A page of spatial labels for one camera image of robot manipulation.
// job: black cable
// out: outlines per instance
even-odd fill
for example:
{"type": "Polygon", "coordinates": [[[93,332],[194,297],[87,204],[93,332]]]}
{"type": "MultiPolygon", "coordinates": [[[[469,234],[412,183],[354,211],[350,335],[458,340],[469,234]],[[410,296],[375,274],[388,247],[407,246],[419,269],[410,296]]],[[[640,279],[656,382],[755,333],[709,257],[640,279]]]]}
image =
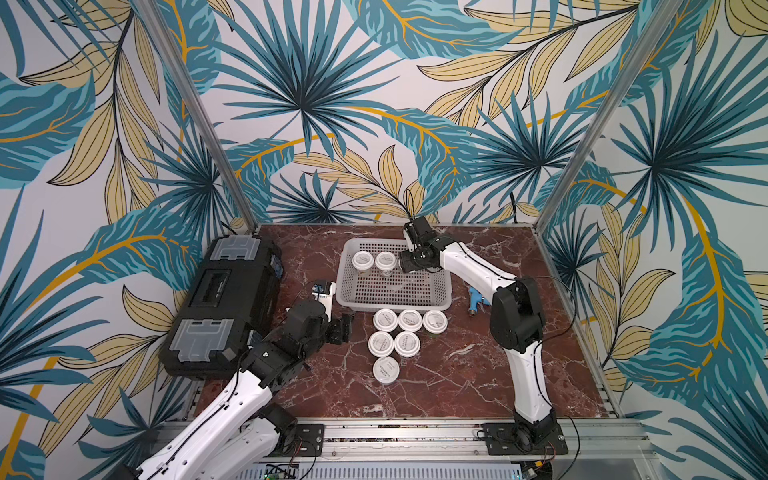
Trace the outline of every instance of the black cable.
{"type": "MultiPolygon", "coordinates": [[[[166,466],[166,467],[168,467],[168,465],[169,465],[169,464],[170,464],[170,463],[171,463],[173,460],[175,460],[175,458],[176,458],[176,455],[177,455],[177,454],[178,454],[178,452],[179,452],[179,451],[180,451],[180,450],[181,450],[181,449],[182,449],[182,448],[183,448],[183,447],[184,447],[184,446],[187,444],[187,442],[189,442],[189,439],[191,439],[191,438],[194,436],[194,434],[195,434],[195,433],[197,433],[197,431],[198,431],[198,430],[202,429],[202,428],[203,428],[203,425],[205,425],[206,423],[208,423],[208,420],[210,420],[210,419],[212,419],[214,416],[216,416],[216,414],[217,414],[218,412],[221,412],[221,411],[222,411],[222,410],[225,408],[226,404],[228,404],[228,403],[230,402],[230,400],[231,400],[231,399],[232,399],[232,397],[234,396],[235,392],[237,391],[237,384],[240,382],[240,361],[243,359],[243,357],[245,356],[245,354],[246,354],[247,352],[248,352],[248,350],[246,350],[245,352],[241,353],[241,354],[240,354],[240,356],[239,356],[239,357],[237,357],[237,369],[235,370],[235,385],[234,385],[234,387],[232,388],[232,391],[230,392],[230,396],[228,396],[228,397],[227,397],[227,401],[226,401],[226,403],[225,403],[224,405],[221,405],[221,406],[219,406],[219,408],[218,408],[218,409],[216,409],[216,411],[215,411],[215,412],[211,413],[211,414],[210,414],[208,417],[206,417],[206,418],[205,418],[205,420],[203,420],[203,421],[202,421],[202,422],[201,422],[201,423],[200,423],[200,424],[199,424],[199,425],[198,425],[198,426],[195,428],[195,430],[193,430],[193,431],[192,431],[192,433],[191,433],[191,434],[187,435],[187,437],[184,439],[184,441],[181,443],[181,445],[179,445],[179,446],[178,446],[178,448],[176,449],[176,451],[175,451],[175,452],[174,452],[174,453],[173,453],[173,454],[170,456],[170,458],[169,458],[168,460],[166,460],[166,461],[165,461],[165,466],[166,466]]],[[[157,475],[158,473],[160,473],[160,472],[162,472],[162,471],[164,471],[164,470],[165,470],[165,468],[159,468],[159,469],[158,469],[158,470],[156,470],[156,471],[155,471],[155,472],[154,472],[152,475],[150,475],[150,476],[149,476],[149,478],[148,478],[147,480],[152,480],[152,478],[154,478],[154,476],[155,476],[155,475],[157,475]]]]}
{"type": "Polygon", "coordinates": [[[310,469],[306,471],[304,475],[301,475],[301,478],[299,480],[304,480],[307,475],[310,474],[313,468],[315,468],[315,462],[317,462],[317,445],[315,445],[315,442],[310,442],[310,445],[313,449],[315,449],[315,458],[312,459],[312,466],[310,466],[310,469]]]}
{"type": "Polygon", "coordinates": [[[226,228],[227,230],[229,230],[230,232],[232,232],[232,234],[233,234],[233,235],[237,235],[237,232],[236,232],[235,230],[233,230],[233,229],[232,229],[232,227],[230,227],[229,225],[227,225],[227,224],[226,224],[226,223],[224,223],[224,222],[219,222],[219,223],[221,223],[221,226],[222,226],[222,227],[224,227],[224,228],[226,228]]]}

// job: metal pole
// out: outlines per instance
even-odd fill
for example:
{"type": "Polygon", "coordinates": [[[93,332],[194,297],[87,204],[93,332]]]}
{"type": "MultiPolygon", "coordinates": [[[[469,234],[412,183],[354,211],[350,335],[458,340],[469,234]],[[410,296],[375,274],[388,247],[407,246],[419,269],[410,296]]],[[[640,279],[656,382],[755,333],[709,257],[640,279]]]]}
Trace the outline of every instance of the metal pole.
{"type": "Polygon", "coordinates": [[[656,48],[656,44],[661,40],[661,35],[667,30],[667,26],[672,22],[682,4],[683,0],[659,1],[656,9],[648,19],[648,25],[640,33],[637,44],[630,50],[624,67],[616,75],[616,80],[611,85],[608,95],[606,95],[598,111],[595,112],[592,122],[587,127],[587,133],[584,134],[584,137],[576,147],[571,161],[565,166],[558,183],[554,186],[554,190],[549,196],[547,204],[538,220],[534,223],[534,228],[537,231],[543,232],[547,229],[554,216],[554,212],[560,207],[563,199],[565,199],[565,195],[571,189],[571,184],[576,175],[581,170],[584,162],[587,161],[587,156],[592,152],[594,142],[600,137],[605,129],[605,125],[611,119],[611,115],[619,107],[621,101],[624,100],[624,96],[634,83],[635,78],[642,71],[646,60],[656,48]]]}
{"type": "Polygon", "coordinates": [[[168,74],[176,84],[181,100],[187,107],[190,117],[195,124],[195,128],[200,132],[210,156],[213,158],[216,167],[221,174],[221,180],[230,189],[235,207],[240,212],[240,216],[245,221],[248,231],[256,231],[257,222],[250,209],[248,200],[243,194],[243,189],[235,178],[232,165],[227,159],[227,154],[221,147],[218,135],[214,126],[205,112],[205,107],[197,93],[197,89],[192,82],[190,72],[181,59],[181,53],[176,47],[174,39],[170,36],[170,29],[163,19],[163,15],[157,8],[155,0],[135,0],[137,12],[147,27],[147,34],[154,43],[157,53],[163,62],[163,66],[168,70],[168,74]]]}

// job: mounting plate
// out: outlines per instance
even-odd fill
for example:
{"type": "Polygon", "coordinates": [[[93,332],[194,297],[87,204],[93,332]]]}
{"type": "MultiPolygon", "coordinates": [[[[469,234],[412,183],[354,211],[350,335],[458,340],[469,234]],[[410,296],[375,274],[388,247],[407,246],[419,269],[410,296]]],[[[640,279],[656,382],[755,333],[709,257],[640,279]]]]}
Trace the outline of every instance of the mounting plate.
{"type": "Polygon", "coordinates": [[[565,443],[560,425],[557,425],[557,428],[539,443],[533,445],[533,449],[529,452],[521,450],[515,443],[515,424],[513,422],[484,423],[482,430],[485,434],[485,446],[488,448],[489,455],[553,455],[552,448],[554,448],[556,455],[568,453],[568,445],[565,443]]]}
{"type": "MultiPolygon", "coordinates": [[[[296,452],[296,457],[320,457],[323,453],[323,440],[325,439],[326,426],[322,423],[300,423],[296,425],[296,439],[294,442],[301,444],[300,450],[296,452]]],[[[290,457],[294,450],[288,449],[287,452],[272,452],[267,457],[290,457]]]]}

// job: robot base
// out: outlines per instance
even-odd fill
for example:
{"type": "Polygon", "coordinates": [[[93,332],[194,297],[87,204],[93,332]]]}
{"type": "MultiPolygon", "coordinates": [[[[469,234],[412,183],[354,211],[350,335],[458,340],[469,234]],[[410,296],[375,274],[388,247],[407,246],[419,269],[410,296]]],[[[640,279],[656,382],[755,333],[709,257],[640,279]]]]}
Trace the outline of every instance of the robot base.
{"type": "Polygon", "coordinates": [[[483,439],[488,448],[488,454],[566,455],[568,445],[565,443],[560,425],[554,420],[554,411],[551,416],[553,422],[549,421],[549,416],[542,419],[541,422],[537,422],[537,424],[547,423],[548,425],[535,425],[520,418],[516,418],[515,423],[484,423],[482,425],[485,434],[483,439]],[[537,431],[537,426],[542,426],[544,429],[537,431]]]}

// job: blue palm leaf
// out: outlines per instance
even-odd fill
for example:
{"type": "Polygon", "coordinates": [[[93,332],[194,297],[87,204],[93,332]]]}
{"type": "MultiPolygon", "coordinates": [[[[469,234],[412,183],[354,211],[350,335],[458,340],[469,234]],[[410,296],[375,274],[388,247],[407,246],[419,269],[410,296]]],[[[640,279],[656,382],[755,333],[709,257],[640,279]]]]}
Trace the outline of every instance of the blue palm leaf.
{"type": "Polygon", "coordinates": [[[287,223],[349,223],[355,220],[371,220],[372,214],[367,212],[338,210],[332,207],[331,200],[339,181],[333,182],[328,191],[323,193],[317,171],[312,176],[312,192],[306,186],[306,174],[301,174],[300,188],[288,183],[282,174],[280,179],[288,186],[288,190],[277,185],[272,186],[279,192],[273,198],[274,209],[270,210],[270,215],[274,220],[287,223]]]}
{"type": "Polygon", "coordinates": [[[647,90],[645,103],[649,115],[642,115],[630,105],[641,137],[626,125],[621,128],[627,141],[614,143],[644,164],[647,169],[617,205],[635,199],[624,223],[628,228],[646,204],[648,212],[635,230],[638,235],[653,220],[653,247],[656,246],[662,213],[670,242],[674,245],[676,219],[690,237],[690,222],[684,202],[693,205],[707,227],[717,232],[701,194],[739,204],[757,205],[726,192],[711,180],[768,186],[753,177],[719,170],[722,167],[768,165],[768,158],[756,151],[768,147],[768,141],[746,142],[741,136],[768,124],[768,118],[749,120],[750,115],[768,104],[768,58],[750,66],[766,39],[757,42],[746,55],[737,55],[737,41],[715,64],[717,33],[703,61],[696,62],[696,49],[691,48],[682,80],[673,81],[664,72],[664,94],[657,120],[656,95],[647,90]],[[739,58],[734,65],[729,65],[739,58]],[[701,65],[694,77],[694,65],[701,65]]]}
{"type": "Polygon", "coordinates": [[[227,103],[226,105],[249,109],[247,113],[235,119],[263,118],[278,114],[297,115],[301,120],[306,150],[309,151],[312,140],[317,139],[331,158],[334,155],[331,137],[338,139],[342,152],[346,151],[345,137],[364,144],[353,130],[362,130],[369,134],[374,132],[358,119],[379,123],[378,119],[365,109],[386,109],[386,106],[360,97],[389,82],[372,85],[361,83],[391,64],[363,73],[361,71],[385,51],[386,46],[372,46],[372,39],[369,39],[348,55],[343,55],[342,51],[349,47],[355,27],[342,32],[336,41],[340,0],[334,1],[328,18],[324,3],[316,3],[314,31],[311,34],[310,0],[303,0],[298,21],[293,14],[292,2],[283,3],[284,31],[269,2],[264,2],[265,19],[258,19],[240,0],[235,2],[243,9],[257,34],[256,37],[231,18],[221,16],[243,39],[252,55],[220,41],[214,44],[242,64],[238,67],[221,65],[220,71],[246,82],[249,86],[219,84],[214,87],[260,98],[259,101],[227,103]]]}
{"type": "Polygon", "coordinates": [[[475,182],[482,183],[469,196],[471,200],[481,192],[487,192],[484,203],[502,193],[499,204],[516,191],[516,198],[526,198],[531,203],[541,180],[541,173],[547,169],[559,170],[565,167],[571,154],[576,150],[581,135],[586,130],[579,115],[571,121],[571,112],[566,111],[552,125],[552,115],[547,99],[547,110],[538,126],[536,110],[531,103],[531,127],[526,126],[522,111],[512,98],[511,115],[499,104],[511,134],[496,124],[483,112],[480,115],[496,135],[477,131],[475,143],[480,147],[477,160],[472,163],[475,182]]]}
{"type": "MultiPolygon", "coordinates": [[[[99,3],[98,0],[88,0],[89,3],[91,3],[96,9],[98,9],[103,15],[107,17],[108,20],[111,21],[112,25],[115,26],[118,23],[114,20],[112,15],[104,9],[103,6],[101,6],[101,3],[99,3]]],[[[93,46],[96,47],[96,49],[99,50],[99,52],[104,56],[104,58],[107,58],[107,54],[104,52],[102,47],[99,45],[99,42],[94,37],[94,34],[92,31],[99,31],[103,34],[102,29],[97,25],[97,23],[94,20],[91,20],[91,18],[88,16],[87,13],[85,13],[85,10],[82,8],[82,6],[78,3],[78,0],[37,0],[36,2],[27,2],[25,0],[18,0],[16,5],[18,5],[18,8],[24,12],[24,14],[29,18],[29,20],[32,21],[33,24],[35,24],[35,27],[48,39],[51,44],[56,47],[56,49],[64,55],[65,58],[68,58],[68,55],[65,53],[64,49],[61,47],[61,41],[55,39],[51,32],[48,30],[48,26],[46,25],[48,22],[54,22],[61,32],[66,35],[66,37],[69,39],[69,41],[80,51],[85,55],[85,52],[83,48],[81,47],[81,43],[78,39],[75,38],[75,36],[70,32],[70,29],[68,25],[65,23],[65,20],[68,23],[71,23],[72,26],[75,26],[77,30],[79,30],[80,34],[86,37],[86,39],[93,44],[93,46]],[[35,3],[39,8],[41,8],[45,14],[48,16],[48,18],[43,19],[37,12],[37,9],[35,8],[35,3]],[[59,18],[59,15],[54,11],[54,8],[58,8],[62,12],[64,12],[65,16],[62,18],[59,18]]],[[[14,8],[11,7],[11,4],[9,0],[0,0],[0,21],[2,21],[3,26],[5,27],[5,31],[8,32],[8,37],[11,40],[11,46],[13,48],[13,52],[16,58],[16,74],[17,76],[22,76],[22,72],[24,71],[26,61],[25,61],[25,52],[24,52],[24,43],[22,41],[22,35],[18,28],[18,23],[16,21],[16,17],[14,15],[14,8]]]]}
{"type": "Polygon", "coordinates": [[[545,244],[560,278],[571,288],[577,301],[581,302],[582,311],[586,313],[591,311],[591,301],[582,280],[582,277],[587,275],[581,269],[602,257],[604,253],[589,253],[603,230],[598,228],[597,222],[585,226],[585,213],[586,210],[581,212],[578,224],[574,221],[575,214],[572,214],[565,223],[548,229],[545,244]]]}
{"type": "Polygon", "coordinates": [[[93,478],[104,471],[111,471],[118,465],[138,467],[151,454],[151,439],[157,434],[157,427],[184,406],[184,398],[189,391],[191,382],[181,377],[170,381],[168,389],[163,394],[157,411],[149,422],[136,408],[131,399],[120,390],[122,406],[127,413],[130,425],[124,425],[108,419],[96,419],[88,416],[93,430],[107,437],[124,437],[133,435],[126,442],[114,447],[100,447],[89,442],[79,441],[78,447],[87,458],[103,458],[104,461],[81,477],[81,480],[93,478]]]}
{"type": "MultiPolygon", "coordinates": [[[[23,193],[22,189],[16,198],[0,237],[0,259],[2,259],[0,261],[3,263],[0,267],[5,267],[5,261],[8,259],[8,245],[13,234],[23,193]]],[[[50,282],[67,265],[76,261],[77,255],[64,258],[50,266],[43,274],[33,279],[27,287],[22,289],[22,284],[25,282],[32,259],[37,251],[41,227],[42,217],[30,244],[13,266],[5,280],[5,285],[0,290],[0,405],[57,422],[53,414],[38,400],[12,387],[31,384],[74,385],[90,382],[91,380],[87,376],[68,370],[31,370],[24,373],[5,374],[9,371],[18,371],[20,367],[34,362],[36,359],[49,356],[70,356],[76,359],[93,360],[94,357],[85,348],[60,345],[59,342],[74,333],[104,323],[104,320],[79,322],[75,326],[60,329],[55,333],[47,333],[50,328],[94,302],[98,297],[80,300],[48,315],[53,306],[59,304],[66,296],[84,285],[83,282],[73,282],[50,295],[46,301],[37,302],[50,282]]]]}
{"type": "Polygon", "coordinates": [[[177,178],[173,180],[142,178],[142,180],[171,187],[172,190],[161,194],[152,202],[152,205],[166,205],[177,209],[187,221],[193,235],[196,238],[204,238],[209,243],[213,238],[221,235],[222,222],[233,216],[232,208],[224,197],[219,171],[202,138],[197,134],[194,123],[189,122],[183,127],[183,140],[170,129],[167,130],[176,144],[171,144],[165,139],[162,139],[163,143],[169,151],[180,150],[180,153],[169,154],[147,143],[161,161],[145,160],[177,178]]]}

